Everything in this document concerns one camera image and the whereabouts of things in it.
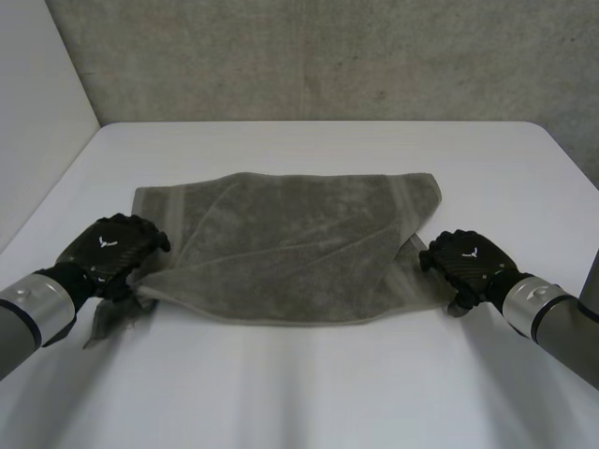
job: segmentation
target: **concrete wall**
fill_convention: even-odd
[[[98,128],[43,0],[0,1],[0,252]]]
[[[523,120],[599,183],[597,0],[47,0],[100,122]]]

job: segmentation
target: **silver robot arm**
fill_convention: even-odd
[[[599,253],[580,299],[528,277],[508,291],[503,314],[518,332],[599,389]]]
[[[93,292],[74,264],[30,274],[0,292],[0,380],[41,346],[65,337]]]

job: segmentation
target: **gray wall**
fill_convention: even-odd
[[[597,0],[47,0],[102,123],[523,120],[599,184]]]

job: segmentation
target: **robotic hand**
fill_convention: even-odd
[[[66,337],[89,297],[119,301],[131,295],[127,277],[157,249],[170,250],[164,232],[119,213],[89,226],[53,267],[0,292],[0,380],[40,346]]]
[[[599,389],[599,254],[580,300],[532,274],[474,231],[444,232],[420,253],[457,290],[447,312],[463,316],[491,302],[517,332]]]

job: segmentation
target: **logo on robotic hand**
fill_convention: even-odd
[[[462,257],[478,257],[478,248],[475,248],[470,254],[462,254]]]
[[[100,236],[100,248],[106,248],[107,246],[115,246],[118,245],[118,241],[104,241],[102,236]]]

